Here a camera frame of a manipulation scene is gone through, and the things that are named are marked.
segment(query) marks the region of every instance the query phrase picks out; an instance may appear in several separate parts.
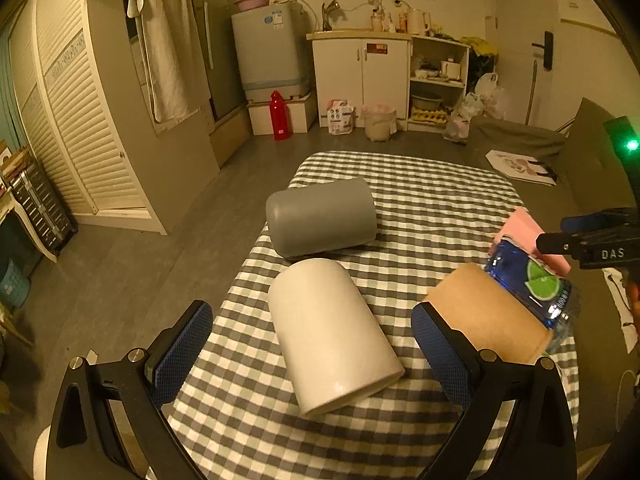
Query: blue bucket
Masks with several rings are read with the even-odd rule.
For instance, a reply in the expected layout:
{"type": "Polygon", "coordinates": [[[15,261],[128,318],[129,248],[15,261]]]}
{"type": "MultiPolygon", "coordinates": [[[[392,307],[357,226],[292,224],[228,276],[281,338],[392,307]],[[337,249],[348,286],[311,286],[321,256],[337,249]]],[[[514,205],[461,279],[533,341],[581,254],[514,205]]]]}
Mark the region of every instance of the blue bucket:
{"type": "Polygon", "coordinates": [[[24,277],[13,260],[9,260],[0,282],[0,300],[14,307],[21,306],[27,299],[30,287],[28,278],[24,277]]]}

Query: blue textured gripper pad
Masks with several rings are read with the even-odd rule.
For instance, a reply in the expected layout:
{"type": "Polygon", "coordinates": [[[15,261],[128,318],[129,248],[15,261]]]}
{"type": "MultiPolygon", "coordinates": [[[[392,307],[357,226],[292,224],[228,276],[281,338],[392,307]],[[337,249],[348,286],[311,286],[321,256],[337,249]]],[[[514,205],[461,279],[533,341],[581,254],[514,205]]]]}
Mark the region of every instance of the blue textured gripper pad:
{"type": "Polygon", "coordinates": [[[213,311],[203,303],[156,368],[151,395],[156,406],[174,401],[211,334],[212,324],[213,311]]]}
{"type": "Polygon", "coordinates": [[[419,304],[411,314],[411,330],[444,394],[466,410],[471,403],[471,374],[433,319],[419,304]]]}

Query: table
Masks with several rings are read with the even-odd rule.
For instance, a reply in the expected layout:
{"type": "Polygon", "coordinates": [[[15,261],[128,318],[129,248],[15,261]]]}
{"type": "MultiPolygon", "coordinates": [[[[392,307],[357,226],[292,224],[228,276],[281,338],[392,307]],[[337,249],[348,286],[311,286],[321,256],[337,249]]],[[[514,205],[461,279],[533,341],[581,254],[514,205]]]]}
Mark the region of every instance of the table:
{"type": "Polygon", "coordinates": [[[58,257],[44,246],[36,230],[33,228],[33,225],[31,225],[29,215],[27,215],[27,212],[22,207],[22,204],[20,204],[20,202],[15,199],[13,193],[11,193],[11,190],[5,189],[4,191],[0,191],[0,224],[4,222],[4,219],[11,211],[15,211],[15,213],[18,215],[18,218],[20,218],[20,222],[24,226],[25,231],[27,231],[29,238],[36,246],[36,248],[49,260],[56,263],[58,257]]]}
{"type": "MultiPolygon", "coordinates": [[[[376,202],[378,237],[325,256],[349,271],[406,375],[354,406],[313,421],[298,417],[266,302],[271,282],[289,262],[274,252],[265,226],[168,412],[209,478],[413,479],[458,419],[414,341],[411,309],[459,264],[482,264],[494,233],[522,202],[509,182],[489,171],[373,153],[317,153],[290,185],[359,176],[376,202]]],[[[575,431],[573,337],[552,358],[568,379],[575,431]]],[[[504,428],[494,425],[475,472],[488,468],[504,428]]]]}

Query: countertop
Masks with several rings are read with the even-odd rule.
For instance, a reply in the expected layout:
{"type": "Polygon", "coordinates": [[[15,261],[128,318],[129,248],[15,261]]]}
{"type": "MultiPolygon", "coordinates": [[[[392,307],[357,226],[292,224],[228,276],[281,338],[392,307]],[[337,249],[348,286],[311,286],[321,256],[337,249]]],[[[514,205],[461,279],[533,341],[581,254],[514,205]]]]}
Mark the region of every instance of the countertop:
{"type": "Polygon", "coordinates": [[[371,38],[372,40],[411,40],[410,34],[400,32],[374,32],[366,28],[342,28],[326,32],[312,32],[306,35],[308,40],[343,40],[345,38],[371,38]]]}

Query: louvered door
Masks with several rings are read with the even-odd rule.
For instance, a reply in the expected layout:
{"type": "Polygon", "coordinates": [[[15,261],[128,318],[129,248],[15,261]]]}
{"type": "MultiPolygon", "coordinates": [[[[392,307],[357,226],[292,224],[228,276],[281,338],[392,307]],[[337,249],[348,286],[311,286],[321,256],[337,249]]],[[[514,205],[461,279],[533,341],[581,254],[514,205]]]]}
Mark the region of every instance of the louvered door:
{"type": "Polygon", "coordinates": [[[31,41],[33,4],[34,0],[29,0],[22,10],[9,44],[20,116],[35,156],[68,209],[76,214],[91,213],[91,206],[82,195],[60,152],[40,97],[31,41]]]}
{"type": "Polygon", "coordinates": [[[11,42],[28,137],[71,211],[145,207],[100,102],[82,0],[30,0],[11,42]]]}

